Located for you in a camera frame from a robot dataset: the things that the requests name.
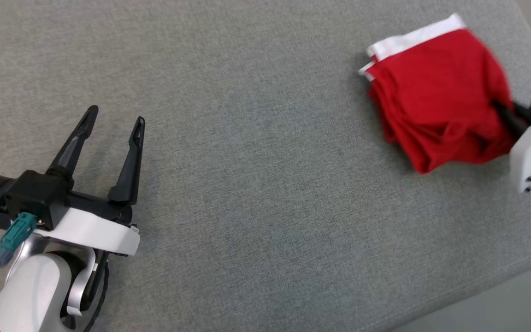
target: red cloth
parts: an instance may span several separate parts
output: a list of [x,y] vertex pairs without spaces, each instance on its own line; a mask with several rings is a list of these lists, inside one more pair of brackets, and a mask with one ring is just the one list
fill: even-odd
[[370,97],[386,140],[401,145],[417,172],[509,153],[514,141],[491,106],[495,99],[512,109],[507,80],[468,29],[395,53],[373,54],[374,63],[363,70],[373,78]]

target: white fabric edge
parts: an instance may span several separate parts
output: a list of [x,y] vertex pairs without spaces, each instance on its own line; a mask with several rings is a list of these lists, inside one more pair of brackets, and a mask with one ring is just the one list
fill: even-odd
[[371,66],[374,65],[374,61],[363,66],[362,69],[358,70],[358,75],[361,75],[361,76],[366,76],[366,78],[372,82],[374,81],[374,76],[372,76],[370,73],[368,73],[366,70],[370,69]]
[[378,41],[368,47],[367,54],[371,57],[375,55],[377,60],[381,61],[391,55],[399,54],[411,47],[432,40],[437,36],[464,28],[466,28],[466,24],[462,18],[457,13],[453,13],[443,21],[427,25],[406,35],[390,36],[385,40]]

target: folded red fabric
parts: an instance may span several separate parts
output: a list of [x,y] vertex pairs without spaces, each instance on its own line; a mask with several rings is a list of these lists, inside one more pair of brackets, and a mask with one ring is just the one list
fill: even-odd
[[491,105],[512,108],[507,79],[457,14],[379,41],[368,53],[373,62],[360,73],[372,82],[385,137],[401,145],[417,172],[509,153],[514,141]]

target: teal connector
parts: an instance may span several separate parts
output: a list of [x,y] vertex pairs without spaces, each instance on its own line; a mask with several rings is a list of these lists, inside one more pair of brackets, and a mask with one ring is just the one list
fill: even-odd
[[13,221],[6,233],[0,239],[0,246],[15,252],[22,242],[36,229],[38,219],[31,213],[22,212]]

